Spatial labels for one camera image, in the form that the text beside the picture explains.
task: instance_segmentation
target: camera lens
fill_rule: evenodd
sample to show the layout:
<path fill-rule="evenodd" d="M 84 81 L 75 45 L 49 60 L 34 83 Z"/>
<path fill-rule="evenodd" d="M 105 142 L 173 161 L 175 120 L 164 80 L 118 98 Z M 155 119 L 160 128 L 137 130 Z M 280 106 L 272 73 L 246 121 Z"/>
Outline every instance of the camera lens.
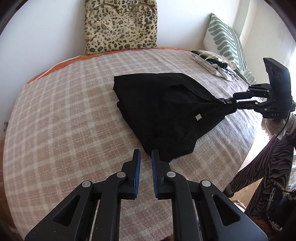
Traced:
<path fill-rule="evenodd" d="M 281 75 L 280 74 L 278 74 L 278 79 L 279 79 L 279 81 L 281 81 Z"/>
<path fill-rule="evenodd" d="M 276 72 L 274 71 L 273 68 L 271 68 L 271 73 L 272 73 L 272 75 L 273 75 L 274 77 L 276 77 Z"/>

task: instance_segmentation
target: pink plaid bedspread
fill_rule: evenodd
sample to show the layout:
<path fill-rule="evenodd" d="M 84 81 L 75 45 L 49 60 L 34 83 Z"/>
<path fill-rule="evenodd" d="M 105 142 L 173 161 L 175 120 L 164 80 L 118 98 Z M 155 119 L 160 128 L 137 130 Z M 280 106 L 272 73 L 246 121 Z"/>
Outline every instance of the pink plaid bedspread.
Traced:
<path fill-rule="evenodd" d="M 6 196 L 22 237 L 82 181 L 99 182 L 119 171 L 135 148 L 141 150 L 139 194 L 122 201 L 120 240 L 157 241 L 172 234 L 170 201 L 155 199 L 150 157 L 116 106 L 113 78 L 181 72 L 218 98 L 247 89 L 243 80 L 211 75 L 190 55 L 167 49 L 119 52 L 72 63 L 24 86 L 9 121 L 3 163 Z M 226 116 L 171 168 L 222 190 L 247 156 L 260 122 L 252 110 Z"/>

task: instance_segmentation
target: black garment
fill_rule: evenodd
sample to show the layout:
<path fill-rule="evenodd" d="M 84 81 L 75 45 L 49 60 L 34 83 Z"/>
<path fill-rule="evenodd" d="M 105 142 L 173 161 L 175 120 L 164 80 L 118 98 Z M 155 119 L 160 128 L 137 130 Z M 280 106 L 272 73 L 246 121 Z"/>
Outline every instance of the black garment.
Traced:
<path fill-rule="evenodd" d="M 123 118 L 146 153 L 158 149 L 166 162 L 192 153 L 198 138 L 237 109 L 236 101 L 215 98 L 181 73 L 115 76 L 113 90 Z"/>

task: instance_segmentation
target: leopard print pillow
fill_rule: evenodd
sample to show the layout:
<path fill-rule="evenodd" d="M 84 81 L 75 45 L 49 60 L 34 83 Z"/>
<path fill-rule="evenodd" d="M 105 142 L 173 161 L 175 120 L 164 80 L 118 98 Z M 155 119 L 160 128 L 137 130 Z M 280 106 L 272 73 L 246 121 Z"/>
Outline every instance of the leopard print pillow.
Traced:
<path fill-rule="evenodd" d="M 156 0 L 86 0 L 86 53 L 155 48 Z"/>

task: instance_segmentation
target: striped pillow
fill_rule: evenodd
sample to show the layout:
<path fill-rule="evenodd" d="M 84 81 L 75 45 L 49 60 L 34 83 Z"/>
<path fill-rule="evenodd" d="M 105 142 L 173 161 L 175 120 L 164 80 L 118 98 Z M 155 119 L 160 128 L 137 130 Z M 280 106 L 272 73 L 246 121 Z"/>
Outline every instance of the striped pillow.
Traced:
<path fill-rule="evenodd" d="M 256 82 L 252 73 L 247 69 L 244 51 L 237 33 L 223 23 L 215 14 L 211 16 L 203 43 L 207 51 L 222 55 L 234 63 L 237 66 L 237 70 L 247 81 L 250 79 L 251 82 Z"/>

